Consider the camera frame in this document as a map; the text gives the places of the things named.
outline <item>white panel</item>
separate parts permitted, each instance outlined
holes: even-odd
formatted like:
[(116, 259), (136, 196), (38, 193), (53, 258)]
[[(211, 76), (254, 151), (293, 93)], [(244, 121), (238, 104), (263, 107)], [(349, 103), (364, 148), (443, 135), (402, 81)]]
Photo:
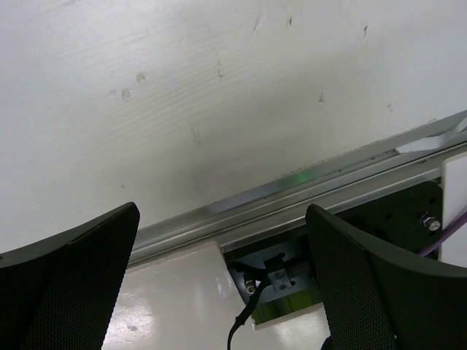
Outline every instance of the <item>white panel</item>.
[(467, 109), (462, 0), (3, 0), (0, 251), (142, 227)]
[[(467, 211), (467, 152), (443, 163), (443, 229)], [(442, 245), (444, 263), (467, 268), (467, 225)]]
[[(215, 244), (127, 271), (103, 350), (226, 349), (243, 301)], [(232, 350), (318, 350), (329, 336), (323, 305), (265, 329), (249, 321)]]

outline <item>bolt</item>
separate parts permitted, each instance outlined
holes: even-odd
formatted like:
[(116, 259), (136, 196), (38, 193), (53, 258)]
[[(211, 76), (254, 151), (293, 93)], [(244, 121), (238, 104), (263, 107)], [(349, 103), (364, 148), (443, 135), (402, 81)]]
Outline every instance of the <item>bolt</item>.
[(423, 220), (423, 224), (431, 232), (436, 231), (441, 227), (441, 223), (435, 217), (427, 217)]
[(253, 294), (256, 291), (256, 283), (252, 279), (245, 281), (245, 289), (248, 294)]

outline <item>black cable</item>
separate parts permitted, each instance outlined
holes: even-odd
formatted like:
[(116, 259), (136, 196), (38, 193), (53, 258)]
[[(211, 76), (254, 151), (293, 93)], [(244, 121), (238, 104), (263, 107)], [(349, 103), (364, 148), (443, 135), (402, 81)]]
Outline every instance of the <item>black cable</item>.
[(258, 301), (260, 300), (261, 293), (264, 291), (264, 289), (271, 285), (271, 282), (269, 281), (269, 278), (266, 277), (261, 281), (259, 284), (258, 288), (256, 288), (255, 292), (252, 294), (250, 299), (248, 300), (247, 305), (243, 309), (243, 311), (240, 313), (235, 318), (235, 323), (233, 324), (231, 331), (228, 333), (228, 338), (227, 338), (227, 350), (231, 350), (231, 343), (232, 343), (232, 338), (234, 337), (234, 333), (240, 328), (240, 326), (243, 326), (245, 322), (248, 320), (248, 317), (251, 316), (253, 311), (255, 310)]

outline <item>wire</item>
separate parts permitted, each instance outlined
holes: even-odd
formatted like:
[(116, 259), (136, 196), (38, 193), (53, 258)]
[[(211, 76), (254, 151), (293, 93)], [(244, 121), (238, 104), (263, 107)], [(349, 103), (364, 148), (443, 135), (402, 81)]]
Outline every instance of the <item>wire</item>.
[(248, 300), (247, 305), (245, 306), (243, 311), (240, 313), (240, 315), (238, 315), (235, 318), (235, 323), (233, 324), (230, 332), (228, 333), (227, 350), (231, 350), (232, 338), (234, 337), (235, 332), (240, 328), (240, 326), (244, 326), (245, 322), (248, 320), (248, 317), (250, 317), (253, 311), (255, 310), (258, 304), (258, 301), (260, 300), (261, 293), (269, 285), (271, 285), (271, 282), (269, 281), (269, 278), (266, 277), (265, 279), (261, 281), (258, 288), (256, 288), (255, 292), (252, 294), (252, 296)]
[(422, 249), (422, 251), (420, 252), (420, 255), (422, 257), (425, 257), (426, 255), (430, 254), (433, 250), (441, 246), (450, 236), (452, 236), (453, 233), (459, 230), (466, 223), (467, 223), (467, 211), (464, 214), (460, 215), (456, 220), (451, 222), (444, 229), (438, 241)]

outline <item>scratch mark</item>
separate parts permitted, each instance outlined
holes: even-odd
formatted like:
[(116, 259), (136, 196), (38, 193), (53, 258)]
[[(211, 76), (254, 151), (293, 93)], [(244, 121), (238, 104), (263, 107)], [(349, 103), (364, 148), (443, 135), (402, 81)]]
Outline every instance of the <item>scratch mark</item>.
[(266, 22), (266, 6), (265, 4), (262, 4), (261, 11), (258, 13), (258, 16), (256, 16), (255, 26), (253, 27), (253, 31), (255, 32), (255, 35), (258, 33), (258, 31), (261, 29), (261, 27), (263, 26), (265, 22)]
[(224, 77), (222, 63), (220, 62), (219, 53), (217, 53), (217, 75), (219, 76), (219, 80), (222, 81)]
[(194, 127), (191, 127), (191, 136), (193, 137), (193, 142), (195, 144), (201, 143), (201, 136), (199, 135), (199, 131), (196, 130)]
[(131, 97), (130, 90), (126, 87), (123, 88), (122, 89), (122, 100), (130, 101), (130, 97)]
[(146, 80), (146, 76), (145, 76), (143, 73), (138, 73), (138, 74), (136, 75), (136, 81), (138, 81), (138, 82), (143, 82), (143, 81), (145, 81), (145, 80)]

